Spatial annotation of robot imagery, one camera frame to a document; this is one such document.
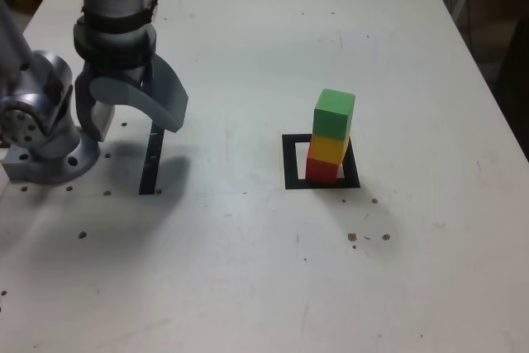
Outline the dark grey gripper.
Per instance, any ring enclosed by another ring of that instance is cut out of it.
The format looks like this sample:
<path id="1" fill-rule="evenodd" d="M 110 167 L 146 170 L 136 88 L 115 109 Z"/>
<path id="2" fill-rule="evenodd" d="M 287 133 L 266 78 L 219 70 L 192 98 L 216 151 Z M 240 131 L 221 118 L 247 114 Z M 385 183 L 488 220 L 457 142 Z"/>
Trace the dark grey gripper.
<path id="1" fill-rule="evenodd" d="M 184 123 L 188 95 L 159 56 L 128 69 L 85 60 L 75 80 L 75 104 L 83 131 L 103 142 L 115 115 L 113 105 L 136 108 L 156 126 L 176 132 Z"/>

